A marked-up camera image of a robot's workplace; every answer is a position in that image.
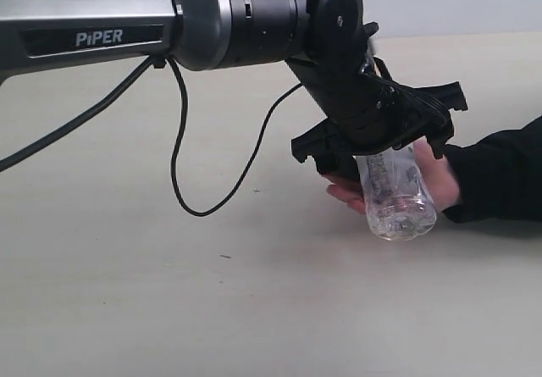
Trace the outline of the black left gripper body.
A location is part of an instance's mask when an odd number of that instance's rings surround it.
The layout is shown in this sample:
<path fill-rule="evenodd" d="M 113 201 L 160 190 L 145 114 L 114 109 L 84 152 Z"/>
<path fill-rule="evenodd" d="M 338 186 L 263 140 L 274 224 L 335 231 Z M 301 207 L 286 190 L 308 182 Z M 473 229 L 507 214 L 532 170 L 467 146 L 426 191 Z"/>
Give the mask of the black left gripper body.
<path fill-rule="evenodd" d="M 292 155 L 300 163 L 313 157 L 315 141 L 326 137 L 348 140 L 352 156 L 398 150 L 427 134 L 446 133 L 450 140 L 455 133 L 452 112 L 468 109 L 457 82 L 411 87 L 372 70 L 337 75 L 308 61 L 287 64 L 325 115 L 292 140 Z"/>

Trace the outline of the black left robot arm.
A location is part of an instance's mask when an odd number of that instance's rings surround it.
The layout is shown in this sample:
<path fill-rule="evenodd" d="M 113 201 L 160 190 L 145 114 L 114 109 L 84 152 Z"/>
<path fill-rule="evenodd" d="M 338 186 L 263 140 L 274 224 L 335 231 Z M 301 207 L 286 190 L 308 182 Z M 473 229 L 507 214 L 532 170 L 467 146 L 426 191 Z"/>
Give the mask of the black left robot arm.
<path fill-rule="evenodd" d="M 324 112 L 291 143 L 321 174 L 426 138 L 436 157 L 464 111 L 461 86 L 396 82 L 373 54 L 362 0 L 1 0 L 1 76 L 123 58 L 191 71 L 285 62 Z"/>

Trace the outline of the bare open human hand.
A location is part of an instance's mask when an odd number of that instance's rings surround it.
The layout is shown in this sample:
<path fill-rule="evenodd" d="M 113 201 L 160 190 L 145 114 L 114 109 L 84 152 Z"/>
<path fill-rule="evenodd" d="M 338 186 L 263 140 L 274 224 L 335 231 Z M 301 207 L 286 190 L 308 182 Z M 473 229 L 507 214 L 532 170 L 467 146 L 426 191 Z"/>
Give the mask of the bare open human hand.
<path fill-rule="evenodd" d="M 446 157 L 435 158 L 431 147 L 424 139 L 415 141 L 413 150 L 437 212 L 443 213 L 446 209 L 458 205 L 462 201 L 461 192 Z M 330 196 L 345 203 L 357 213 L 362 215 L 366 213 L 362 187 L 358 182 L 340 175 L 325 175 L 324 178 L 330 182 L 326 190 Z"/>

